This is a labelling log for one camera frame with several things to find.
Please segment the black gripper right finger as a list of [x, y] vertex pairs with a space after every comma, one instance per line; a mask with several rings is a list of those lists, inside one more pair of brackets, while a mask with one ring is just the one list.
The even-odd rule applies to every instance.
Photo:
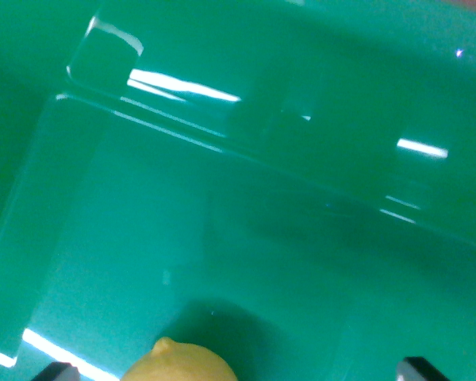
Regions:
[[397, 364], [397, 381], [449, 381], [441, 371], [422, 356], [405, 357]]

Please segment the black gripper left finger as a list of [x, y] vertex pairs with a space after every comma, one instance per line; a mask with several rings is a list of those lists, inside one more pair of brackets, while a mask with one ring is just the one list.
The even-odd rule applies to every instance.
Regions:
[[32, 381], [80, 381], [81, 375], [77, 367], [70, 363], [51, 362], [46, 368], [35, 375]]

